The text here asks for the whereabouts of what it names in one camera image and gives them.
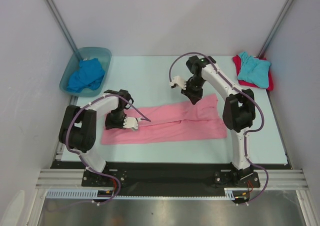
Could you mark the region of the pink t shirt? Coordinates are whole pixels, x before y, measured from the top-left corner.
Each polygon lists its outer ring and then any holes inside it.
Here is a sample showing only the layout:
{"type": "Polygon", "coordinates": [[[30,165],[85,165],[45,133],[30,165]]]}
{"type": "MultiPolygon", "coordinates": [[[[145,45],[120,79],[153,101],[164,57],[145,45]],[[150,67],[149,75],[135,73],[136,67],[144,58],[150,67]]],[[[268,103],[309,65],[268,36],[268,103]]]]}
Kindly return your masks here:
{"type": "Polygon", "coordinates": [[[110,129],[101,136],[102,145],[148,144],[227,137],[227,128],[220,118],[216,94],[203,97],[195,105],[189,101],[139,110],[151,121],[141,121],[138,130],[110,129]]]}

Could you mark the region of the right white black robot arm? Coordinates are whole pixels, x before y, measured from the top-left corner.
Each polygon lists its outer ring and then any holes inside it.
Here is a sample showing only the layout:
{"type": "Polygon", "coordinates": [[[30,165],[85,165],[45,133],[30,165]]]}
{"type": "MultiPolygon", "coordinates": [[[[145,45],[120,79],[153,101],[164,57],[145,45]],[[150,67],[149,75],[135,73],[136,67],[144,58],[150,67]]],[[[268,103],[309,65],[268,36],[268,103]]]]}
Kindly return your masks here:
{"type": "Polygon", "coordinates": [[[196,104],[203,96],[203,85],[208,82],[224,100],[222,119],[231,131],[233,157],[233,172],[230,174],[231,182],[235,186],[243,186],[248,182],[253,169],[249,163],[246,152],[248,142],[245,133],[253,125],[256,117],[254,106],[254,93],[244,90],[236,85],[222,72],[216,61],[212,58],[189,57],[186,66],[192,76],[186,81],[182,80],[181,93],[196,104]]]}

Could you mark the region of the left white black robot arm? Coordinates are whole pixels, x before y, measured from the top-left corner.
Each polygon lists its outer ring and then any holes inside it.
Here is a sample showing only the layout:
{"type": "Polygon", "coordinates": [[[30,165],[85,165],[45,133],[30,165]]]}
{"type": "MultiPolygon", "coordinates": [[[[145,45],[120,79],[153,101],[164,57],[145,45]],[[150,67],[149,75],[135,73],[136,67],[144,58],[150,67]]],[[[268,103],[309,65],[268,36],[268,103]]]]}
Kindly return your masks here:
{"type": "Polygon", "coordinates": [[[107,90],[85,106],[67,106],[59,132],[59,142],[79,156],[86,169],[94,172],[93,180],[101,186],[109,183],[111,174],[105,170],[106,161],[95,148],[97,121],[105,118],[105,128],[137,129],[138,121],[127,117],[125,109],[133,103],[127,90],[107,90]]]}

